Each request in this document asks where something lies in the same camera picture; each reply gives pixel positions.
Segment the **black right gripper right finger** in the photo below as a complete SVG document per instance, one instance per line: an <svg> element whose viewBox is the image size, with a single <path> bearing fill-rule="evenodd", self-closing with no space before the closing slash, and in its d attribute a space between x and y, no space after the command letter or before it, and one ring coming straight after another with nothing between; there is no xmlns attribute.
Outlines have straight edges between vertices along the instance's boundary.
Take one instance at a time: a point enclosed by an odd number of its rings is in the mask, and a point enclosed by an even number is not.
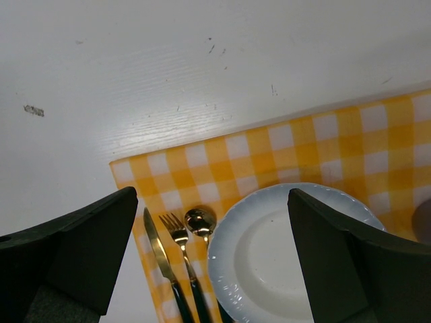
<svg viewBox="0 0 431 323"><path fill-rule="evenodd" d="M288 213L315 322L429 322L430 247L294 188Z"/></svg>

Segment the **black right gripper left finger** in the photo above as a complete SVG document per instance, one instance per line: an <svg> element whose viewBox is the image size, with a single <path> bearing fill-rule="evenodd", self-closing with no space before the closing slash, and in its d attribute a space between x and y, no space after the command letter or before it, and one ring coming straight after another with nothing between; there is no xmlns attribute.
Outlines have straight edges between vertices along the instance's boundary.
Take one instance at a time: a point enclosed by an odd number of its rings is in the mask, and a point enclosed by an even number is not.
<svg viewBox="0 0 431 323"><path fill-rule="evenodd" d="M133 187L1 236L2 322L99 322L137 210Z"/></svg>

